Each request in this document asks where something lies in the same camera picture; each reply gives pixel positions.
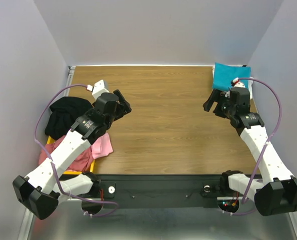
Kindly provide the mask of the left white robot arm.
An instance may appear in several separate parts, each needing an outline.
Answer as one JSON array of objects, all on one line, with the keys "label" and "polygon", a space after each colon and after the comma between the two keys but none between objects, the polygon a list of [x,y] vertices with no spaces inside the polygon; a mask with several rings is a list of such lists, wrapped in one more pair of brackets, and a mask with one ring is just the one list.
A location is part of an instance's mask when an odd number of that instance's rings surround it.
[{"label": "left white robot arm", "polygon": [[61,181],[60,176],[85,150],[112,126],[132,111],[122,93],[104,91],[84,115],[77,118],[60,145],[26,176],[17,176],[12,186],[17,200],[38,219],[48,218],[64,201],[81,199],[97,185],[96,177],[81,173]]}]

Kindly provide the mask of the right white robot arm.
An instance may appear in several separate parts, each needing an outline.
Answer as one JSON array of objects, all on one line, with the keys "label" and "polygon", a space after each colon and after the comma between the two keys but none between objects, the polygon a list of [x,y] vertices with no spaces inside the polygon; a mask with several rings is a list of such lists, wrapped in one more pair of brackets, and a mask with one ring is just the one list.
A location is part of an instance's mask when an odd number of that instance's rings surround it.
[{"label": "right white robot arm", "polygon": [[254,202],[262,216],[297,211],[297,178],[284,165],[267,134],[265,124],[256,112],[251,112],[250,92],[245,87],[232,87],[229,93],[214,89],[203,109],[228,119],[239,137],[249,148],[261,181],[247,177],[238,170],[223,172],[220,190],[238,192]]}]

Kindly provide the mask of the black t shirt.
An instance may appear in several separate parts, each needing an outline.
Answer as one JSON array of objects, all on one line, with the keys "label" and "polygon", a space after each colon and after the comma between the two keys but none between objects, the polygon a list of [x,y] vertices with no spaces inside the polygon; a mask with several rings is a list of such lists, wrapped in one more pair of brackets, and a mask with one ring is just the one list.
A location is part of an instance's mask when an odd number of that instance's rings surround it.
[{"label": "black t shirt", "polygon": [[92,104],[83,98],[64,96],[49,106],[51,115],[45,128],[45,134],[58,140],[71,129],[76,119],[91,109]]}]

